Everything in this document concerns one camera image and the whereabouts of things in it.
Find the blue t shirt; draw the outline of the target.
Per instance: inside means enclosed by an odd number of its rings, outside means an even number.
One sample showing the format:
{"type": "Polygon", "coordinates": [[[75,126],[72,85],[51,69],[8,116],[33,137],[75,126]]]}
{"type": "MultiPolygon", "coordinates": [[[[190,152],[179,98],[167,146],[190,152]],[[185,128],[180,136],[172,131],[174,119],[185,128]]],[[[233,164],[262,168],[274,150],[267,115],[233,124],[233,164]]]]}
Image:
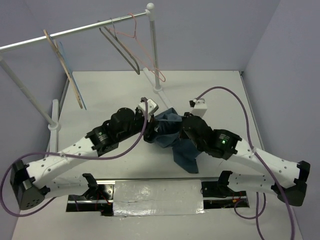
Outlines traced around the blue t shirt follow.
{"type": "Polygon", "coordinates": [[[154,116],[152,120],[157,120],[156,133],[152,142],[148,143],[171,148],[174,162],[186,172],[197,174],[199,169],[196,158],[201,152],[191,140],[180,138],[182,118],[172,107],[154,116]]]}

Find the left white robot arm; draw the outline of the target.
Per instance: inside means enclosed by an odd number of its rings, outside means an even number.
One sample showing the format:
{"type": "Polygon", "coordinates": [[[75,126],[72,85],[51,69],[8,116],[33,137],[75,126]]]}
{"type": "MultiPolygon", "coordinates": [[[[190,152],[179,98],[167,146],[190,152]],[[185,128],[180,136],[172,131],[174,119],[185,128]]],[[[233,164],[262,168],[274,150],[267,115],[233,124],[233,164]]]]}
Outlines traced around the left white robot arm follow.
{"type": "Polygon", "coordinates": [[[157,106],[141,103],[135,110],[122,107],[109,120],[93,128],[73,145],[60,152],[44,153],[44,158],[29,163],[20,158],[11,166],[10,184],[20,210],[29,210],[47,198],[82,195],[93,199],[98,184],[90,173],[69,179],[60,176],[88,160],[102,160],[119,143],[138,134],[142,137],[157,106]]]}

